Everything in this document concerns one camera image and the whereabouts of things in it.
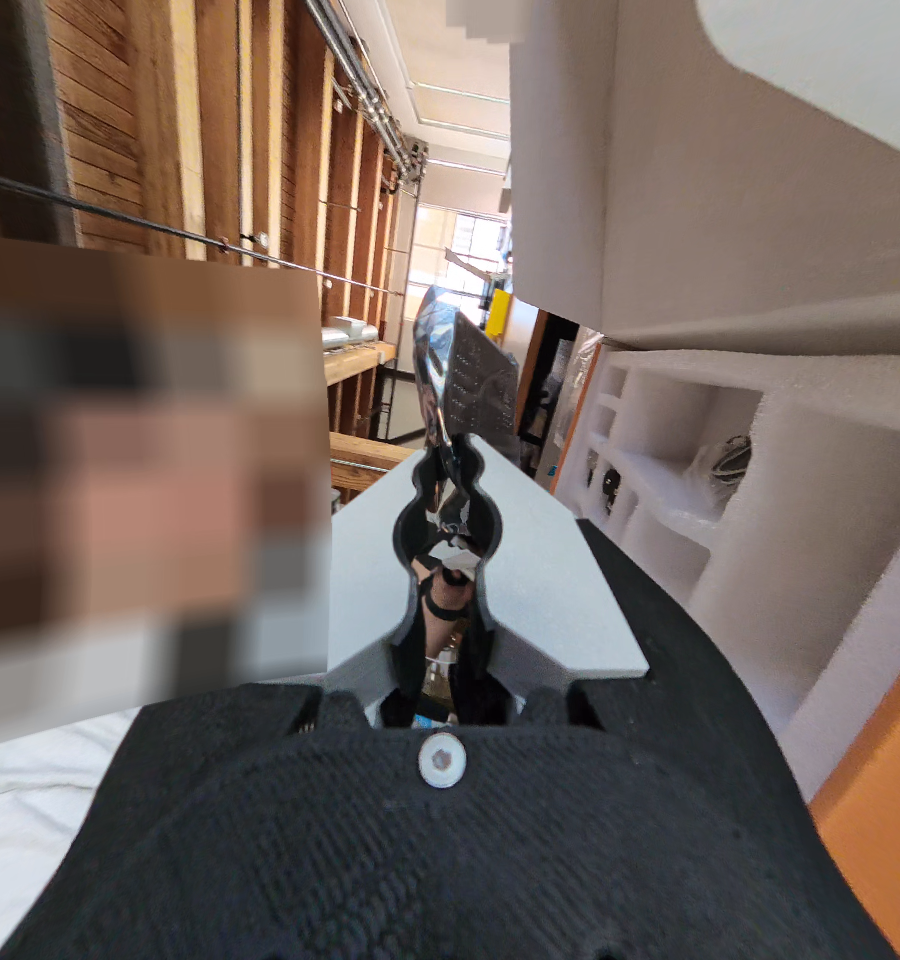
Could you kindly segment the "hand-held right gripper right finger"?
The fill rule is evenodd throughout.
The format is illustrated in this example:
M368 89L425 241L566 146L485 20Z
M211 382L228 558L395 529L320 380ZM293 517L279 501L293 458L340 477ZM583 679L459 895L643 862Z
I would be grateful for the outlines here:
M574 515L487 441L454 440L464 526L454 568L472 577L454 666L463 725L504 724L537 690L644 678L648 661Z

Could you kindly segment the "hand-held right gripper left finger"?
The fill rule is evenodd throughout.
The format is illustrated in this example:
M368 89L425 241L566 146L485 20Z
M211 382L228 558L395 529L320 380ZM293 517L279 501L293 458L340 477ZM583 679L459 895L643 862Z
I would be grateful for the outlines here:
M393 691L419 694L427 668L411 561L427 532L419 472L429 458L413 451L332 519L328 690L353 694L374 727Z

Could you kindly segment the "silver antistatic bag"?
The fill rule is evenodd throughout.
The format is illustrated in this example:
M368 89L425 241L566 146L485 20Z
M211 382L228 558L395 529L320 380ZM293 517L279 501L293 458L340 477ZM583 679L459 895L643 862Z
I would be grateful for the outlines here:
M444 539L475 548L462 439L478 436L519 464L519 369L451 300L439 285L427 289L412 325L411 359L433 474L428 519Z

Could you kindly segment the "white foam box insert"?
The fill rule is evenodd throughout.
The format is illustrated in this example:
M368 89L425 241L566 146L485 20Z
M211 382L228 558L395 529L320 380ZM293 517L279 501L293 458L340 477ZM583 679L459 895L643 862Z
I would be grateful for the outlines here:
M744 434L737 491L691 488ZM717 643L813 798L900 674L900 355L603 347L555 494Z

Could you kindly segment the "orange cardboard kit box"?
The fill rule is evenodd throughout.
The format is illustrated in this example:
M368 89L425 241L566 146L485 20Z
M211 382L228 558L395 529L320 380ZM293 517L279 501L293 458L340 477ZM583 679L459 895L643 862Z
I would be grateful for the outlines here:
M900 355L900 6L528 7L520 298L612 351ZM900 674L804 800L900 956Z

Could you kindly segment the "person's left hand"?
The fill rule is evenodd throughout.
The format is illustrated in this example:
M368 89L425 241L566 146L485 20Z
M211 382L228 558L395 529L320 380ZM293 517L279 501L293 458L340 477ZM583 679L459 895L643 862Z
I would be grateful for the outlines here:
M457 622L469 615L475 584L465 573L431 558L415 558L412 567L422 597L425 655L437 661L451 644Z

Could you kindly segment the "wooden shelf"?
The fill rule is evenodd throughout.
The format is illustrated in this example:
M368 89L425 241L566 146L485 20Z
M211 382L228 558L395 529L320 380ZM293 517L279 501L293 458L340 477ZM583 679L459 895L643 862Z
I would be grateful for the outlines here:
M354 342L324 351L324 378L327 387L365 371L382 366L396 356L396 345L389 342Z

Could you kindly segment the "white objects on shelf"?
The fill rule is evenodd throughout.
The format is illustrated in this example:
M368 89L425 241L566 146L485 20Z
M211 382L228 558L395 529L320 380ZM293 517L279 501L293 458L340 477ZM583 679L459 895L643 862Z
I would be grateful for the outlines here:
M378 342L379 330L371 323L345 316L330 318L321 330L323 350L328 353L361 344Z

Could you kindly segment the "small paned window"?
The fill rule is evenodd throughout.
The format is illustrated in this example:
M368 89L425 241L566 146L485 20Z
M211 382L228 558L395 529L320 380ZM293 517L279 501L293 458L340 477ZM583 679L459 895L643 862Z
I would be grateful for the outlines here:
M445 285L458 294L483 297L492 288L506 288L509 223L472 213L446 210Z

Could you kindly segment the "person's white shirt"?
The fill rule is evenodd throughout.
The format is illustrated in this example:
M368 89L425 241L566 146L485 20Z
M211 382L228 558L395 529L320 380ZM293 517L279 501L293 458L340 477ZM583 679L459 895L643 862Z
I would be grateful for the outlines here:
M138 712L0 743L0 947L72 845Z

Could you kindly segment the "metal ceiling pipes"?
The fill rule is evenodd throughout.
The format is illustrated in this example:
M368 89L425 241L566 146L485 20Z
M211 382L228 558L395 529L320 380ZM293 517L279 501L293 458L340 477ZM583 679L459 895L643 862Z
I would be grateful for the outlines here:
M359 44L355 43L358 38L348 33L331 2L305 1L304 4L348 79L364 119L381 138L384 150L394 161L399 181L408 184L419 181L424 173L425 152L408 147L396 119L384 102L382 89L360 57Z

